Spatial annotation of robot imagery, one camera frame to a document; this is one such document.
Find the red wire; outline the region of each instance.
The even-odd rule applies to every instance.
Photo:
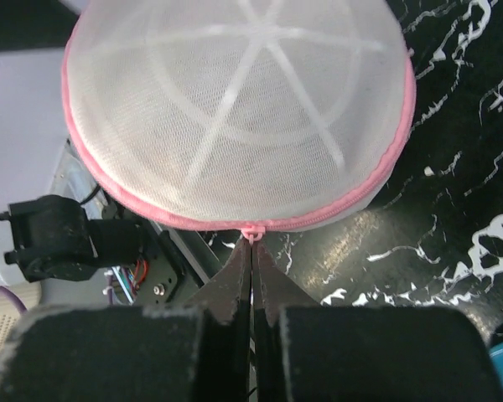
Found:
[[[137,274],[140,269],[140,260],[136,261],[136,268],[134,269],[134,280],[136,282],[137,289],[140,287],[140,285],[143,283],[143,281],[145,281],[145,278],[148,275],[148,271],[149,271],[148,262],[144,259],[142,259],[142,262],[143,262],[143,273],[142,273],[142,277],[139,280],[137,280]]]

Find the white wall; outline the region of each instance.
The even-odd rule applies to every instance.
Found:
[[[63,49],[0,53],[0,212],[46,194],[68,137],[61,106]],[[3,263],[13,244],[0,222],[0,284],[23,281]]]

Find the white veining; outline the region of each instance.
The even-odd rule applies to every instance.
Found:
[[[470,18],[476,18],[473,14],[473,7],[475,6],[481,9],[481,11],[483,12],[482,15],[479,18],[474,19],[473,21],[469,21],[467,32],[458,32],[456,49],[452,54],[447,55],[444,50],[445,45],[448,44],[449,40],[454,36],[455,33],[457,33],[457,29],[459,29],[459,27],[465,26],[465,23],[462,22],[468,21]],[[465,52],[469,45],[476,39],[478,39],[480,35],[482,35],[482,33],[485,31],[486,26],[490,21],[492,6],[493,3],[490,3],[488,0],[471,0],[471,2],[469,2],[468,4],[467,11],[453,21],[451,28],[445,34],[442,42],[436,48],[436,50],[434,50],[433,57],[428,61],[428,67],[416,75],[416,80],[420,80],[422,77],[434,70],[436,63],[447,60],[448,58],[450,58],[457,66],[455,80],[449,88],[448,93],[442,95],[442,97],[438,101],[432,102],[427,111],[422,113],[421,119],[413,124],[411,132],[413,132],[417,127],[421,126],[425,121],[438,113],[442,109],[446,101],[449,99],[449,95],[452,94],[458,87],[460,82],[460,71],[464,66],[471,65],[464,60]]]
[[[331,306],[333,298],[335,298],[335,299],[345,299],[345,294],[346,294],[346,290],[345,289],[342,289],[342,288],[336,289],[331,295],[328,295],[327,297],[325,297],[324,299],[322,299],[320,301],[320,304],[327,304],[327,305]]]
[[[503,80],[495,87],[486,92],[486,94],[481,98],[479,102],[479,121],[480,125],[483,126],[483,118],[482,118],[482,107],[483,107],[483,102],[488,99],[490,95],[495,96],[495,100],[492,102],[490,106],[488,106],[487,111],[493,111],[494,109],[497,109],[498,112],[503,111],[503,95],[501,94],[501,89],[503,88]],[[469,189],[464,193],[464,196],[468,196],[472,194],[475,190],[483,187],[485,184],[487,184],[494,176],[497,174],[499,171],[499,162],[503,159],[503,149],[501,150],[500,154],[494,158],[494,169],[490,172],[488,176],[482,181],[482,183],[478,184],[474,188]]]
[[[425,19],[425,18],[428,18],[428,17],[442,17],[443,15],[449,13],[449,11],[451,11],[451,9],[454,8],[454,6],[456,6],[455,3],[449,5],[447,3],[445,4],[442,4],[441,6],[438,6],[436,7],[435,9],[433,10],[429,10],[429,11],[423,11],[421,14],[419,14],[417,16],[416,19],[414,19],[411,23],[409,23],[403,30],[402,32],[403,33],[406,33],[406,32],[413,32],[416,30],[416,27]]]
[[[446,176],[450,173],[453,174],[454,176],[454,169],[456,168],[456,164],[459,162],[460,158],[462,157],[462,151],[458,151],[453,158],[453,161],[447,166],[447,169],[445,170],[440,170],[439,175],[440,176]]]
[[[225,247],[228,249],[234,249],[235,248],[235,243],[226,243],[225,241],[221,242]]]
[[[438,227],[438,216],[433,215],[433,218],[434,218],[433,227],[427,233],[425,233],[421,237],[421,239],[419,239],[419,241],[417,242],[417,244],[415,245],[415,247],[412,246],[412,245],[398,245],[396,247],[393,247],[391,250],[386,251],[383,254],[369,255],[367,257],[367,260],[369,262],[375,262],[375,261],[383,260],[383,259],[389,257],[391,254],[393,254],[393,253],[395,253],[396,251],[399,251],[399,250],[412,250],[412,251],[415,251],[417,257],[419,257],[422,260],[425,260],[426,262],[429,262],[430,264],[437,264],[437,263],[439,263],[442,260],[440,257],[437,257],[435,259],[429,258],[427,256],[427,253],[425,252],[425,250],[421,246],[421,243],[427,237],[430,237],[430,236],[434,235],[434,232],[436,231],[436,228]]]
[[[407,178],[404,181],[404,184],[402,185],[402,188],[401,188],[401,191],[399,191],[399,194],[397,194],[397,196],[395,196],[395,198],[392,199],[389,203],[384,205],[384,209],[391,207],[394,203],[396,203],[399,199],[402,198],[402,195],[404,195],[404,191],[406,190],[407,185],[410,184],[412,182],[412,180],[413,180],[413,176],[410,176],[409,178]]]
[[[329,274],[328,277],[326,279],[323,279],[322,280],[322,283],[324,283],[325,285],[328,285],[333,279],[335,279],[337,277],[336,274]]]
[[[215,242],[215,238],[216,238],[216,236],[217,236],[217,235],[218,235],[218,234],[217,234],[216,232],[214,232],[214,233],[211,235],[211,237],[210,237],[210,239],[209,239],[209,243],[207,243],[207,245],[208,245],[209,247],[211,247],[211,246],[214,244],[214,242]]]
[[[451,193],[449,192],[449,189],[448,188],[445,188],[444,191],[442,191],[441,193],[439,193],[437,196],[436,196],[436,199],[434,200],[433,202],[433,205],[436,205],[438,203],[438,201],[440,199],[442,199],[442,197],[444,195],[447,194],[447,197],[449,198],[449,202],[451,203],[451,205],[453,205],[453,208],[456,208],[456,205],[454,205],[454,201],[453,201],[453,196],[451,195]]]
[[[397,19],[399,20],[399,23],[404,21],[404,18],[406,18],[409,13],[408,12],[408,5],[406,4],[406,0],[402,0],[402,6],[404,6],[404,13],[401,16],[397,17]]]
[[[480,242],[483,236],[489,236],[503,242],[503,214],[495,216],[488,226],[472,235],[472,246],[467,253],[470,259],[469,266],[459,261],[453,271],[447,267],[440,275],[434,276],[426,285],[417,286],[411,282],[410,289],[400,293],[390,292],[390,286],[388,285],[385,286],[385,290],[374,286],[372,291],[361,293],[353,302],[353,305],[364,306],[369,301],[381,298],[386,304],[393,306],[398,302],[405,304],[408,302],[411,305],[423,307],[433,305],[456,307],[460,302],[469,303],[476,300],[482,292],[488,292],[491,289],[495,278],[499,274],[503,274],[503,256],[496,255],[498,261],[494,265],[483,267],[483,258],[490,255],[490,252]],[[469,278],[475,278],[479,283],[483,283],[483,280],[490,280],[490,284],[483,290],[476,290],[471,282],[467,282]],[[469,289],[458,290],[463,281],[466,281],[465,283],[469,285]],[[343,288],[338,289],[325,297],[322,302],[323,304],[331,304],[331,299],[337,297],[338,294],[341,294],[341,298],[345,299],[346,292]]]
[[[430,167],[430,166],[427,166],[424,170],[423,170],[423,173],[425,173],[425,176],[427,176],[428,178],[430,176],[434,176],[434,170]]]
[[[283,234],[283,247],[278,251],[276,255],[276,261],[279,261],[283,255],[285,255],[288,259],[287,264],[285,265],[285,274],[288,275],[291,267],[293,266],[293,247],[302,239],[303,234]]]

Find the white mesh fabric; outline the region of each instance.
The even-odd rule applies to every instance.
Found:
[[[65,78],[84,146],[127,192],[256,221],[369,177],[401,119],[405,63],[382,0],[91,0]]]

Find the purple cable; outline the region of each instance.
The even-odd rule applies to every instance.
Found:
[[[20,300],[18,296],[10,291],[7,287],[0,286],[0,293],[2,293],[7,299],[9,299],[9,301],[15,306],[15,308],[17,308],[17,311],[20,314],[26,312],[27,309],[23,301]]]

